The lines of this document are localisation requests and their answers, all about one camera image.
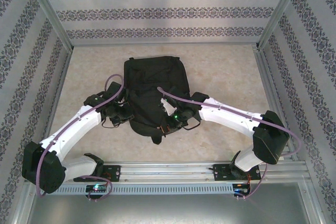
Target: beige floor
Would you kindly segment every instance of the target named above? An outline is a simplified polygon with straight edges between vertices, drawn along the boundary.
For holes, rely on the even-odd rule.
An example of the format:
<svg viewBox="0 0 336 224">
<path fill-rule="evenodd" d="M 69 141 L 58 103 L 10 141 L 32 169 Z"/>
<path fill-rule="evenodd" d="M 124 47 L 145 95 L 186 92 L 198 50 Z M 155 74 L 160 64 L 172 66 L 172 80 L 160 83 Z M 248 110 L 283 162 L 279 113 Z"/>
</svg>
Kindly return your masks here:
<svg viewBox="0 0 336 224">
<path fill-rule="evenodd" d="M 52 132 L 66 123 L 86 97 L 103 90 L 106 78 L 123 74 L 130 57 L 178 56 L 184 63 L 191 94 L 199 91 L 216 100 L 251 112 L 268 109 L 251 46 L 166 45 L 75 48 L 58 103 Z M 91 152 L 104 161 L 228 161 L 252 140 L 211 122 L 188 132 L 163 138 L 160 145 L 137 135 L 128 123 L 117 129 L 96 126 L 69 152 L 67 158 Z"/>
</svg>

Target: metal base plate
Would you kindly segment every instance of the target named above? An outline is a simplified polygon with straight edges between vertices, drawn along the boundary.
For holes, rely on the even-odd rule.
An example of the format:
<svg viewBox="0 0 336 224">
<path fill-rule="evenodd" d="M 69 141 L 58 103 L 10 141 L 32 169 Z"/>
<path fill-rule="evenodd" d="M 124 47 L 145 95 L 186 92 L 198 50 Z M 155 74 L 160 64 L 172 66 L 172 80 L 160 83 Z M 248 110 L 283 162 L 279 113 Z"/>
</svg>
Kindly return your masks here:
<svg viewBox="0 0 336 224">
<path fill-rule="evenodd" d="M 100 175 L 102 178 L 107 178 L 111 182 L 119 182 L 120 165 L 104 165 L 103 172 Z M 92 178 L 74 178 L 74 182 L 103 182 L 101 179 Z"/>
<path fill-rule="evenodd" d="M 229 168 L 229 164 L 214 164 L 213 171 L 214 171 L 215 181 L 241 180 L 241 179 L 236 178 L 234 175 L 232 175 L 231 170 Z M 259 166 L 255 166 L 251 170 L 249 170 L 246 173 L 246 179 L 247 179 L 248 174 L 250 175 L 251 180 L 261 179 Z"/>
</svg>

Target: damask pattern wall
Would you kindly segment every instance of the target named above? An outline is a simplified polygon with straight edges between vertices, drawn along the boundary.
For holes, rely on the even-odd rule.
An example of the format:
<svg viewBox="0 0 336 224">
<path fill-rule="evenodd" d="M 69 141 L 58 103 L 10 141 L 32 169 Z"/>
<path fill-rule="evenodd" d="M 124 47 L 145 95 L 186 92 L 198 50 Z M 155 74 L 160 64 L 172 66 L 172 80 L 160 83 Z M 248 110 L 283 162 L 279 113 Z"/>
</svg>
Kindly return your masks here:
<svg viewBox="0 0 336 224">
<path fill-rule="evenodd" d="M 327 223 L 336 223 L 336 0 L 291 0 L 264 48 Z"/>
<path fill-rule="evenodd" d="M 50 0 L 76 45 L 257 42 L 279 0 Z"/>
<path fill-rule="evenodd" d="M 0 0 L 0 223 L 15 209 L 23 149 L 43 138 L 69 57 L 37 0 Z"/>
</svg>

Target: tiled floor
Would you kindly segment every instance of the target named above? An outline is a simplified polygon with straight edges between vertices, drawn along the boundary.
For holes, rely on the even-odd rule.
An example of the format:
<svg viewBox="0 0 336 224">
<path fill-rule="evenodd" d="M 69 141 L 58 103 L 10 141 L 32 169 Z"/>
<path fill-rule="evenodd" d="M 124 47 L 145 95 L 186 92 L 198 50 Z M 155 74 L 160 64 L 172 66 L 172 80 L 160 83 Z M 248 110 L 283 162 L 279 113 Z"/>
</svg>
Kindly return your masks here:
<svg viewBox="0 0 336 224">
<path fill-rule="evenodd" d="M 164 55 L 180 57 L 191 94 L 206 93 L 222 103 L 251 112 L 264 113 L 268 109 L 251 46 L 78 47 L 72 54 L 52 132 L 79 110 L 86 97 L 102 91 L 109 75 L 123 74 L 123 64 L 128 58 Z M 180 130 L 155 145 L 149 137 L 137 135 L 125 123 L 117 129 L 96 126 L 75 145 L 67 158 L 91 152 L 104 161 L 229 161 L 238 150 L 250 144 L 252 140 L 234 130 L 202 122 L 195 130 Z"/>
</svg>

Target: black backpack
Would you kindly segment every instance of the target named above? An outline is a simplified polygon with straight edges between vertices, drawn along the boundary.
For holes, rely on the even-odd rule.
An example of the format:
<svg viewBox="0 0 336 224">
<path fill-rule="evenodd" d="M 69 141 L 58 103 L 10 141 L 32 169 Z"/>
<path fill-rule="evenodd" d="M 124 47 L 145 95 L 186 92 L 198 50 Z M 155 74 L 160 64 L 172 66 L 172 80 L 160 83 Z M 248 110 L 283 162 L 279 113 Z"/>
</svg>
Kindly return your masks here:
<svg viewBox="0 0 336 224">
<path fill-rule="evenodd" d="M 161 108 L 163 95 L 157 90 L 161 87 L 169 91 L 174 87 L 184 98 L 190 98 L 186 72 L 178 57 L 130 58 L 124 64 L 124 81 L 134 114 L 130 125 L 135 132 L 160 144 L 163 136 L 178 130 L 169 128 L 168 115 Z"/>
</svg>

